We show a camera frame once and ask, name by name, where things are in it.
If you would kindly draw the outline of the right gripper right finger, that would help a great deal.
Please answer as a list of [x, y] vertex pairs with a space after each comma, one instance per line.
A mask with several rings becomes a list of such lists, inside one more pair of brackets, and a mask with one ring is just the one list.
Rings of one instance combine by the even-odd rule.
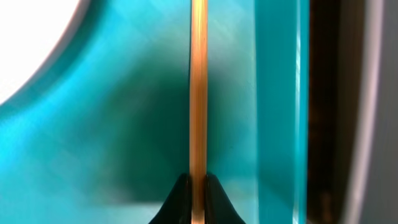
[[207, 173], [205, 178], [205, 223], [245, 224], [234, 209], [217, 176]]

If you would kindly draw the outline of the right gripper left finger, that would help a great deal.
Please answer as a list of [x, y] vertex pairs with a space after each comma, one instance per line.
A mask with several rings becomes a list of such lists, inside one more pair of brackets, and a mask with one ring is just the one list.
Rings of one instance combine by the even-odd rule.
[[192, 179], [181, 174], [160, 210], [149, 224], [191, 224]]

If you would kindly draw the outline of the wooden chopstick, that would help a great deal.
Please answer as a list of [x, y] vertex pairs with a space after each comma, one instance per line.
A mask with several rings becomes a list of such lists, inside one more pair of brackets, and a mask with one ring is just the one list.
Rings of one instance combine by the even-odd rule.
[[192, 0], [191, 27], [189, 122], [189, 166], [192, 178], [191, 222], [204, 224], [208, 107], [207, 0]]

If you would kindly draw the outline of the large white plate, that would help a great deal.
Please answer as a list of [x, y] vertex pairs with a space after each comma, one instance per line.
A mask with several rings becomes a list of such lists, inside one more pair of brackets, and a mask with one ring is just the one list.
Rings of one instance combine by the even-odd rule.
[[60, 55], [89, 4], [87, 0], [1, 0], [1, 103]]

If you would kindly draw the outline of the teal plastic tray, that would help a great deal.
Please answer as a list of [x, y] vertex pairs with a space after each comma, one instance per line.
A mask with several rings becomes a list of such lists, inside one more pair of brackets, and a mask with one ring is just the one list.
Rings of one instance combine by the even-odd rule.
[[[207, 169], [246, 223], [307, 220], [308, 1], [208, 3]], [[1, 106], [2, 223], [148, 223], [188, 171], [190, 1], [92, 1]]]

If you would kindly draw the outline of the grey dish rack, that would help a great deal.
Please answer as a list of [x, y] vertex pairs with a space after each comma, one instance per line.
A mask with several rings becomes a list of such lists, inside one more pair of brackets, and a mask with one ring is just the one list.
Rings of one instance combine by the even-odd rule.
[[397, 0], [310, 2], [307, 217], [397, 222]]

